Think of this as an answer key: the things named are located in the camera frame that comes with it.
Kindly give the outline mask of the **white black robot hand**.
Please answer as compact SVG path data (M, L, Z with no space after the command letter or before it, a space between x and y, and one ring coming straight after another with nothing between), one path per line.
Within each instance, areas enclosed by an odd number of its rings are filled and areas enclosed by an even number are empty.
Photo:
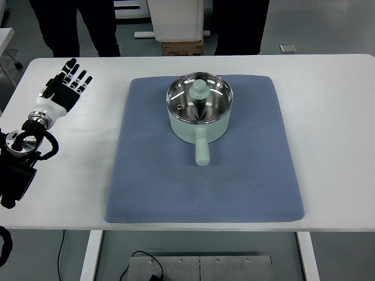
M67 61L61 73L57 74L46 83L45 89L40 92L36 99L35 115L44 118L48 124L55 124L59 118L66 116L79 100L80 94L85 91L93 79L92 76L88 76L85 81L78 86L87 72L83 70L72 81L80 67L80 65L76 63L76 58Z

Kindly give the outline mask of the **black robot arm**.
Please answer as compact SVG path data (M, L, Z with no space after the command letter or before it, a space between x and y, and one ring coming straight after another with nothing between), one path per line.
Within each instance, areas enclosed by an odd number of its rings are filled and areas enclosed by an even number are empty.
M59 151L57 139L49 132L59 118L71 111L92 81L87 71L72 58L39 93L36 106L20 130L1 132L1 205L14 208L34 179L38 161L48 160Z

